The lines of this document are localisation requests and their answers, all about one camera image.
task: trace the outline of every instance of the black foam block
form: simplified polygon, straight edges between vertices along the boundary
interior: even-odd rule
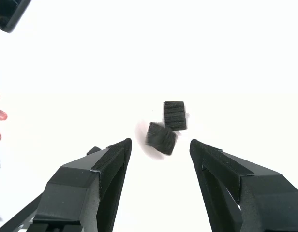
[[[146,144],[163,154],[171,155],[175,147],[176,137],[170,128],[151,122],[147,132]]]
[[[186,113],[183,101],[164,102],[164,121],[165,125],[173,131],[187,129]]]

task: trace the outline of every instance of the black sponge cube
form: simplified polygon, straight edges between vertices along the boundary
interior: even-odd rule
[[[186,113],[183,101],[164,102],[165,125],[173,131],[187,129]]]
[[[176,138],[176,134],[170,128],[151,122],[147,132],[146,144],[163,154],[171,155]]]

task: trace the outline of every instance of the white background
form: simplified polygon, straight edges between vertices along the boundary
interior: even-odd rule
[[[64,163],[130,137],[114,232],[209,232],[196,138],[298,189],[298,1],[33,1],[0,31],[0,216]],[[166,100],[188,129],[167,157],[143,145]]]

